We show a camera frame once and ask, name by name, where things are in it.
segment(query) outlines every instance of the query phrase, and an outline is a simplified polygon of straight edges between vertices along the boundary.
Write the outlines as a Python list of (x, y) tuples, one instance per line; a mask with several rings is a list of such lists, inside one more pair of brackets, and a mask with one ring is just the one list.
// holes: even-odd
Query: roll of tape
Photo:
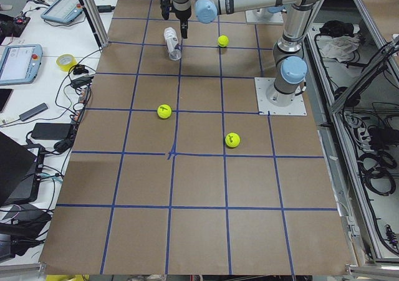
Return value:
[(57, 58), (57, 65), (61, 68), (62, 71), (68, 72), (72, 66), (77, 64), (76, 59), (73, 55), (65, 54), (60, 55)]

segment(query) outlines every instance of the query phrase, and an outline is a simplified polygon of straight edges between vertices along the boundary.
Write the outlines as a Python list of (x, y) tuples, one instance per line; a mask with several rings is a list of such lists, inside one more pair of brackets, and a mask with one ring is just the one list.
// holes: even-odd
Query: white mounting plate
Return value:
[(253, 10), (245, 11), (247, 24), (270, 24), (273, 26), (282, 26), (284, 21), (281, 12), (274, 13), (272, 17), (261, 18), (253, 13)]
[(274, 83), (274, 78), (256, 77), (257, 109), (260, 115), (285, 115), (285, 116), (306, 116), (306, 108), (302, 95), (295, 97), (294, 101), (287, 107), (278, 107), (271, 103), (266, 97), (267, 88)]

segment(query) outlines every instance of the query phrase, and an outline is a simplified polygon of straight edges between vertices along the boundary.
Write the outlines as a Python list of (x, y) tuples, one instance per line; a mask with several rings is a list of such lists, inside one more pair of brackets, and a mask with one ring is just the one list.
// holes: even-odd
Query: computer monitor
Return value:
[(36, 155), (0, 132), (0, 206), (24, 180), (35, 162)]

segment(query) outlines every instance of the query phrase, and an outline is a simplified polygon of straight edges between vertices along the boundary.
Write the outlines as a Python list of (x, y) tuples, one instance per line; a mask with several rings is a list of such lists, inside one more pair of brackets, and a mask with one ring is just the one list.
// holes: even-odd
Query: yellow-green tennis ball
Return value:
[(235, 148), (239, 145), (239, 142), (241, 139), (239, 138), (239, 135), (236, 133), (229, 133), (225, 138), (224, 142), (226, 143), (227, 146), (230, 148)]
[(168, 105), (160, 105), (156, 110), (158, 116), (162, 119), (167, 119), (172, 115), (172, 109)]
[(229, 44), (229, 37), (222, 35), (218, 38), (218, 45), (220, 47), (226, 47)]

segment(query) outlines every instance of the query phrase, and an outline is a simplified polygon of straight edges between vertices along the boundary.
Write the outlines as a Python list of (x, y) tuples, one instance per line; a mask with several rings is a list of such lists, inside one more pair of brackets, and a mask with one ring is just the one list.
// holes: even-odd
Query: plastic bottle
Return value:
[(168, 47), (169, 58), (173, 61), (180, 60), (181, 51), (175, 29), (167, 27), (163, 32), (163, 37), (165, 38), (166, 46)]

